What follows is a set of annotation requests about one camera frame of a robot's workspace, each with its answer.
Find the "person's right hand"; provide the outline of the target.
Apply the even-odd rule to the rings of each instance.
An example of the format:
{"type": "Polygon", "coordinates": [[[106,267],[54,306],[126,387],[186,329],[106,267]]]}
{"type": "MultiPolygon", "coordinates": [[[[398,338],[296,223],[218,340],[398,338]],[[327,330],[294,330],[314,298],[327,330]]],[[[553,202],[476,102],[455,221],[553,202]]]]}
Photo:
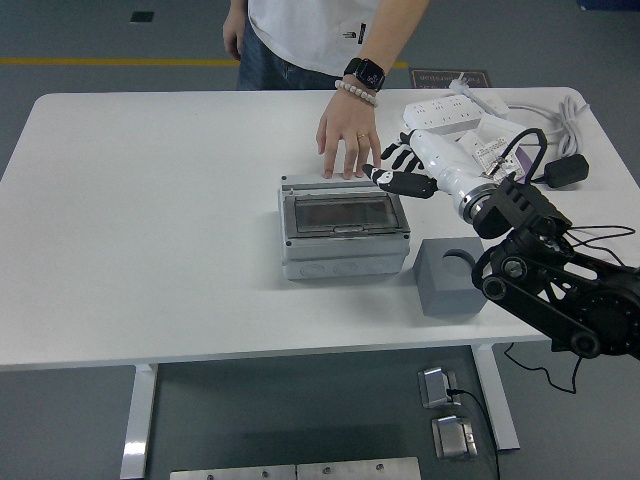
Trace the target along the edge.
{"type": "Polygon", "coordinates": [[[237,61],[241,60],[247,9],[244,4],[230,6],[223,24],[222,35],[225,51],[237,61]]]}

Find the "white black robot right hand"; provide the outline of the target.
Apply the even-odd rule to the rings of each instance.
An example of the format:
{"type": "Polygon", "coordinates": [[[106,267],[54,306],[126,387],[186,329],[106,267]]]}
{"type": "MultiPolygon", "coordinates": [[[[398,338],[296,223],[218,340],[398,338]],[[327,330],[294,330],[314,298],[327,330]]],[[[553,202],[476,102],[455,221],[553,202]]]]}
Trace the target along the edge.
{"type": "Polygon", "coordinates": [[[444,192],[467,222],[496,190],[459,143],[426,130],[400,133],[384,150],[381,166],[366,164],[363,171],[382,190],[397,195],[427,199],[444,192]]]}

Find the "person's left hand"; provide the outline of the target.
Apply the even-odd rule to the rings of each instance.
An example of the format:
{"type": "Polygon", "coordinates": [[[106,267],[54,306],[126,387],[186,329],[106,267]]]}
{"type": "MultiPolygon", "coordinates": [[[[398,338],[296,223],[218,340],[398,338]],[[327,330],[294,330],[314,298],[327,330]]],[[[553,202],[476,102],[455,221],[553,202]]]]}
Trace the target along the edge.
{"type": "Polygon", "coordinates": [[[323,157],[323,177],[333,176],[338,146],[344,144],[343,177],[362,177],[370,159],[381,166],[381,144],[374,106],[344,89],[334,93],[320,118],[316,133],[318,154],[323,157]]]}

